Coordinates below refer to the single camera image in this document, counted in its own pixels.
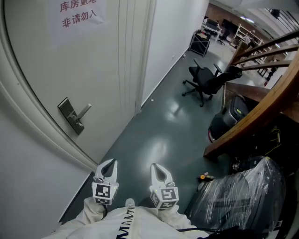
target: white jacket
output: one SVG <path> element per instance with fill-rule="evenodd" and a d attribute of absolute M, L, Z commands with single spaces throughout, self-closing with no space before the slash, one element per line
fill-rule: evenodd
<path fill-rule="evenodd" d="M 84 200 L 84 209 L 72 221 L 58 228 L 46 239 L 197 239 L 208 236 L 203 231 L 178 232 L 176 229 L 195 228 L 178 206 L 158 211 L 156 208 L 124 207 L 106 215 L 102 205 L 93 198 Z"/>

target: white door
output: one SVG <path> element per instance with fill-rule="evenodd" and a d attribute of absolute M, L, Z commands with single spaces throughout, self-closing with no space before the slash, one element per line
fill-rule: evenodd
<path fill-rule="evenodd" d="M 68 8 L 62 8 L 64 2 Z M 90 19 L 76 28 L 72 3 L 78 12 L 89 10 L 89 17 L 92 4 L 100 3 L 94 5 L 94 13 L 106 15 L 104 21 L 95 26 Z M 134 116 L 147 1 L 5 0 L 4 4 L 8 37 L 30 87 L 62 130 L 100 162 Z M 52 4 L 59 5 L 59 12 Z M 55 24 L 67 10 L 72 13 L 67 27 L 77 30 L 65 33 Z M 81 120 L 85 129 L 80 135 L 57 107 L 66 97 L 77 114 L 92 105 Z"/>

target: door lock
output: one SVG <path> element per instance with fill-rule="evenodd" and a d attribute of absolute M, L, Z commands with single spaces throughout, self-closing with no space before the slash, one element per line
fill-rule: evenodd
<path fill-rule="evenodd" d="M 85 106 L 85 108 L 77 115 L 73 106 L 71 105 L 68 98 L 65 98 L 59 105 L 61 113 L 64 115 L 66 120 L 70 123 L 71 127 L 79 135 L 83 130 L 84 126 L 81 123 L 81 118 L 86 114 L 86 112 L 92 107 L 91 104 Z"/>

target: door frame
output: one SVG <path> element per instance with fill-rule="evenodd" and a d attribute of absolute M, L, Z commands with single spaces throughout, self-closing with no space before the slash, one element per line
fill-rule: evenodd
<path fill-rule="evenodd" d="M 140 81 L 137 86 L 135 115 L 140 112 L 144 76 L 149 52 L 151 26 L 156 0 L 146 0 L 147 9 L 143 26 L 143 51 Z M 0 92 L 18 115 L 40 135 L 53 150 L 59 150 L 73 163 L 95 171 L 97 164 L 84 153 L 59 127 L 36 97 L 18 65 L 6 29 L 4 0 L 0 0 Z"/>

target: ceiling light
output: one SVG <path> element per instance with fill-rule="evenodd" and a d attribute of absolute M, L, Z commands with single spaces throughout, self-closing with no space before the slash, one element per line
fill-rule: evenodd
<path fill-rule="evenodd" d="M 252 21 L 251 19 L 249 18 L 246 18 L 247 21 L 251 22 L 251 23 L 254 23 L 254 21 Z"/>

